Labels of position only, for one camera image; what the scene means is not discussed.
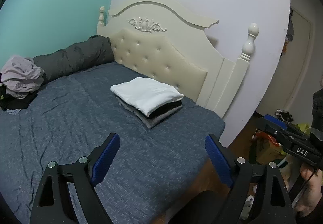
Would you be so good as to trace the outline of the person right hand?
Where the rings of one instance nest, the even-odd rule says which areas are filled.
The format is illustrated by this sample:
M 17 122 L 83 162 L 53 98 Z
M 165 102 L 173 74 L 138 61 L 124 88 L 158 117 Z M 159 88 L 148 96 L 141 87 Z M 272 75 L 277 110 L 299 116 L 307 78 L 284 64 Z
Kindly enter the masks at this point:
M 322 171 L 314 170 L 306 163 L 300 164 L 300 161 L 291 155 L 286 156 L 286 161 L 288 165 L 281 170 L 281 174 L 288 190 L 295 184 L 298 176 L 308 181 L 294 207 L 295 212 L 305 217 L 314 211 L 322 198 Z

